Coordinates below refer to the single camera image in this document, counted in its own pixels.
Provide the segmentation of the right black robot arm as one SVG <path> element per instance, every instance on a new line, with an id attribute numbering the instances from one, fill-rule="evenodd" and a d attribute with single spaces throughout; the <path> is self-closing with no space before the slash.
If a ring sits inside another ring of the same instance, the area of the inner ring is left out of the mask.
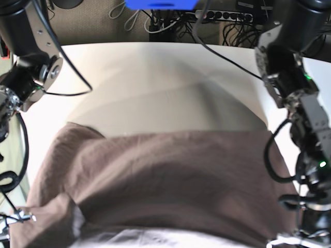
<path id="1" fill-rule="evenodd" d="M 63 51 L 49 21 L 45 1 L 1 1 L 1 52 L 12 52 L 17 60 L 12 68 L 1 75 L 1 141 L 9 134 L 9 122 L 16 117 L 23 131 L 24 157 L 19 173 L 11 170 L 1 173 L 1 194 L 12 207 L 13 214 L 1 214 L 1 244 L 10 247 L 9 227 L 35 219 L 15 207 L 8 193 L 23 180 L 29 160 L 29 141 L 26 124 L 21 116 L 44 95 L 57 79 L 63 62 L 67 62 L 76 75 L 92 92 L 90 83 L 82 76 Z"/>

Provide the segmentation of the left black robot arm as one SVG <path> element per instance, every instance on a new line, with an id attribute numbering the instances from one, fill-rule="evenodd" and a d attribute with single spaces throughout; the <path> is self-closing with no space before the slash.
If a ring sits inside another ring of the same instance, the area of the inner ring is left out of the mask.
<path id="1" fill-rule="evenodd" d="M 277 183 L 297 182 L 308 192 L 286 194 L 278 201 L 296 213 L 296 230 L 278 234 L 268 247 L 330 247 L 330 127 L 318 100 L 319 89 L 304 68 L 303 52 L 313 42 L 330 15 L 330 1 L 289 1 L 281 13 L 273 13 L 255 47 L 259 79 L 278 108 L 288 111 L 283 125 L 290 124 L 292 142 L 299 148 L 295 175 L 281 177 L 273 169 L 267 141 L 263 160 Z"/>

